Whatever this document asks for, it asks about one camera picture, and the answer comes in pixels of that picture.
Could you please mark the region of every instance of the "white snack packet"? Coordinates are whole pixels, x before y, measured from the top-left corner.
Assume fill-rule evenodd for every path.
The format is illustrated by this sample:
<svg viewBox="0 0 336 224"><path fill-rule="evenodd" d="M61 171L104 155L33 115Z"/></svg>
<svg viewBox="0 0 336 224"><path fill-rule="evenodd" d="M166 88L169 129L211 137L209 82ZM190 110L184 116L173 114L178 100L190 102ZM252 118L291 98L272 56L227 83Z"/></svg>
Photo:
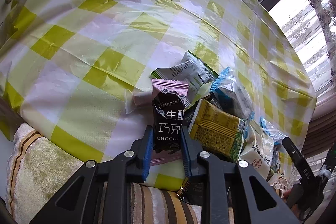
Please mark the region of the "white snack packet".
<svg viewBox="0 0 336 224"><path fill-rule="evenodd" d="M248 125L246 141L247 145L239 155L239 159L246 160L266 179L272 162L274 141L255 120L251 120Z"/></svg>

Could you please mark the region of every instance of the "lace curtain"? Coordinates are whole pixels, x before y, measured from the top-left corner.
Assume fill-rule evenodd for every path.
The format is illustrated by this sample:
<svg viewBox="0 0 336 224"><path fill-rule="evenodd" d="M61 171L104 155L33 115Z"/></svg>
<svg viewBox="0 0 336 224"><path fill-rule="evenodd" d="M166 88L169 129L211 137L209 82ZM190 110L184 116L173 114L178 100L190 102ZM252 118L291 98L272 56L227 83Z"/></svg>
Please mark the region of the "lace curtain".
<svg viewBox="0 0 336 224"><path fill-rule="evenodd" d="M316 95L336 84L336 0L307 0L281 29L301 59Z"/></svg>

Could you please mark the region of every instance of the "clear plastic bag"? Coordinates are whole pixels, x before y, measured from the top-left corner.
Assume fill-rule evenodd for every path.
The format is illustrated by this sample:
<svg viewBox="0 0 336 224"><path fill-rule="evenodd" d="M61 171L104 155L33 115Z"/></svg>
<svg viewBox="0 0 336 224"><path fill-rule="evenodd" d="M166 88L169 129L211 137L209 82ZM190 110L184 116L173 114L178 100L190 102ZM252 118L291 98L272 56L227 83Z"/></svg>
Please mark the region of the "clear plastic bag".
<svg viewBox="0 0 336 224"><path fill-rule="evenodd" d="M248 120L251 116L252 100L230 67L219 74L212 83L210 92L214 93L225 112L244 120Z"/></svg>
<svg viewBox="0 0 336 224"><path fill-rule="evenodd" d="M264 129L266 134L268 134L274 140L274 145L282 145L282 140L287 137L263 117L260 117L260 126Z"/></svg>
<svg viewBox="0 0 336 224"><path fill-rule="evenodd" d="M125 89L124 94L126 114L131 113L136 108L151 105L153 100L153 94L151 90L132 93L130 90Z"/></svg>

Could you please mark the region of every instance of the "checkered tablecloth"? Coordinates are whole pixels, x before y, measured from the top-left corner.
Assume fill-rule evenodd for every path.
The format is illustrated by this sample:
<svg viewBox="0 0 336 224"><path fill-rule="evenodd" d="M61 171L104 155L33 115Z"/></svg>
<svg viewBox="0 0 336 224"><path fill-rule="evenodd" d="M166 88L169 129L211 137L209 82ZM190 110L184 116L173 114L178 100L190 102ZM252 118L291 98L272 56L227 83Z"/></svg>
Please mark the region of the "checkered tablecloth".
<svg viewBox="0 0 336 224"><path fill-rule="evenodd" d="M152 124L125 114L124 89L186 50L230 66L265 117L302 147L316 97L280 28L256 0L14 0L1 33L0 92L32 127L82 161L110 160ZM0 129L11 138L6 121ZM285 169L291 163L282 158ZM152 166L147 184L176 190L181 160Z"/></svg>

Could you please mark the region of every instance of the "qr code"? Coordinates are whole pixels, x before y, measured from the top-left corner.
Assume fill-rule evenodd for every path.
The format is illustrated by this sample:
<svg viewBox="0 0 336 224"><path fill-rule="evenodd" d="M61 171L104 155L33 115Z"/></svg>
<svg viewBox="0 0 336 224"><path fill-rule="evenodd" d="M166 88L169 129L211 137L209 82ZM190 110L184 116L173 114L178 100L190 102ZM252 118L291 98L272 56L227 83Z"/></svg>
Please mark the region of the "qr code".
<svg viewBox="0 0 336 224"><path fill-rule="evenodd" d="M242 132L244 130L244 125L245 122L242 119L239 119L238 130Z"/></svg>

